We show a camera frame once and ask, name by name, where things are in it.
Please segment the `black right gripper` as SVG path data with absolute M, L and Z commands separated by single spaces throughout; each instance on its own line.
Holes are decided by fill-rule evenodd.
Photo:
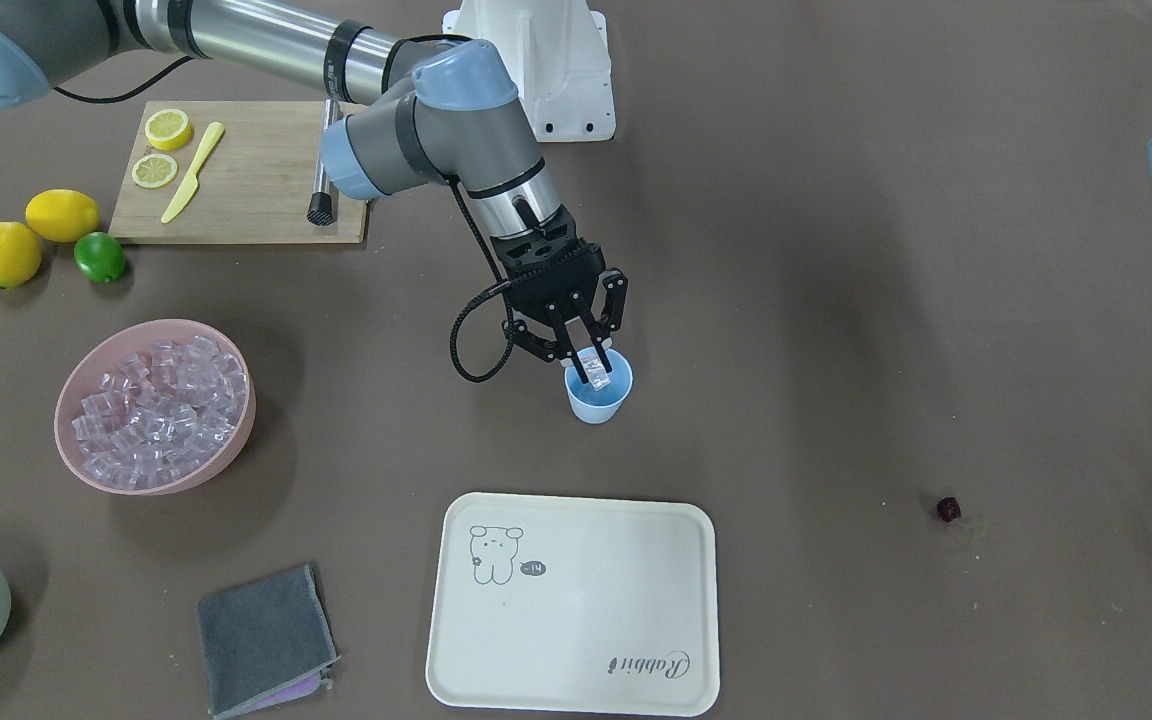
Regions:
M 507 336 L 536 359 L 575 363 L 568 323 L 581 323 L 611 374 L 607 348 L 623 324 L 628 278 L 605 264 L 602 247 L 582 238 L 576 223 L 547 222 L 536 232 L 494 237 L 492 249 L 506 270 L 505 296 L 515 314 L 506 323 Z

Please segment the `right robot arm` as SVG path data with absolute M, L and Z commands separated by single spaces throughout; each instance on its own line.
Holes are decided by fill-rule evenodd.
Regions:
M 131 50 L 214 59 L 362 106 L 320 142 L 326 177 L 357 200 L 447 184 L 480 249 L 485 300 L 509 347 L 588 373 L 570 323 L 611 369 L 628 282 L 579 236 L 515 82 L 484 38 L 397 38 L 280 1 L 0 1 L 0 109 L 40 99 Z

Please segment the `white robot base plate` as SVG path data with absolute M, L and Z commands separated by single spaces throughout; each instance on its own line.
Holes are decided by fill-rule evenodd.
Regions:
M 538 141 L 614 137 L 608 23 L 585 1 L 462 1 L 442 29 L 495 45 Z

